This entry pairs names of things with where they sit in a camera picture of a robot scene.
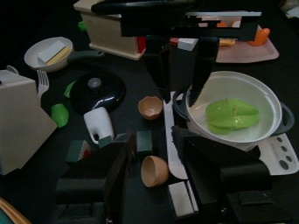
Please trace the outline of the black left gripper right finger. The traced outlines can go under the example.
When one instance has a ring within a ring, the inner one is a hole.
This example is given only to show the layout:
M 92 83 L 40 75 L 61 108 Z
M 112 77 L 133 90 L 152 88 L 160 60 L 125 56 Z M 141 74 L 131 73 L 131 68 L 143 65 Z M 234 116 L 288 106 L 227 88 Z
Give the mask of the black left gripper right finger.
M 266 164 L 243 150 L 172 127 L 203 224 L 278 224 L 292 220 L 271 198 Z

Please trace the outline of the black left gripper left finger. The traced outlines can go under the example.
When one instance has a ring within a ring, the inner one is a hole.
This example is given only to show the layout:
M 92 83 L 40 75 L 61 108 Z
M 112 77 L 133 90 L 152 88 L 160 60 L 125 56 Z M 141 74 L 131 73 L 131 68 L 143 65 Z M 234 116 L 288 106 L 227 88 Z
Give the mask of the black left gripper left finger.
M 76 162 L 56 185 L 52 224 L 123 224 L 136 134 L 125 133 Z

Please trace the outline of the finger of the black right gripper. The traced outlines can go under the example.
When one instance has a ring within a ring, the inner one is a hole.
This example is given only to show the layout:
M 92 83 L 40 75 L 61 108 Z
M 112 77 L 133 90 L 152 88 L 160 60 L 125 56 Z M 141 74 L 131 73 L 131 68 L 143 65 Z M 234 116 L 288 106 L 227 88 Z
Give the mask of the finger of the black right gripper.
M 171 100 L 171 47 L 168 40 L 157 36 L 145 37 L 144 63 L 153 83 L 165 101 Z
M 201 37 L 197 42 L 191 89 L 188 94 L 188 106 L 191 107 L 201 93 L 203 86 L 211 76 L 219 53 L 219 39 L 216 37 Z

